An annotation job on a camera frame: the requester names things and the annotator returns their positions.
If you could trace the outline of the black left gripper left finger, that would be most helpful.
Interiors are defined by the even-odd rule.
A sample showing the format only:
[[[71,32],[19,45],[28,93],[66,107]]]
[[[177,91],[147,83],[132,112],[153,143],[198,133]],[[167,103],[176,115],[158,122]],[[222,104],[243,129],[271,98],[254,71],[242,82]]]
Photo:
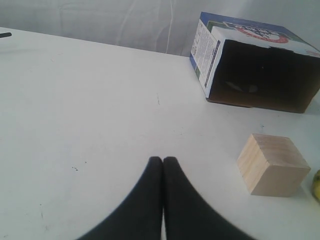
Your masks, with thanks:
[[[163,220],[163,162],[152,156],[122,203],[81,240],[160,240]]]

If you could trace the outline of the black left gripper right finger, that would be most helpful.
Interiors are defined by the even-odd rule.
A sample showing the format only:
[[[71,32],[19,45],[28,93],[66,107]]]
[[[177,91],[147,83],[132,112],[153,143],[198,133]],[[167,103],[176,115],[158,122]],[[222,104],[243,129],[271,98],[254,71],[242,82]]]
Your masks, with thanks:
[[[177,158],[163,160],[163,208],[168,240],[252,240],[196,191]]]

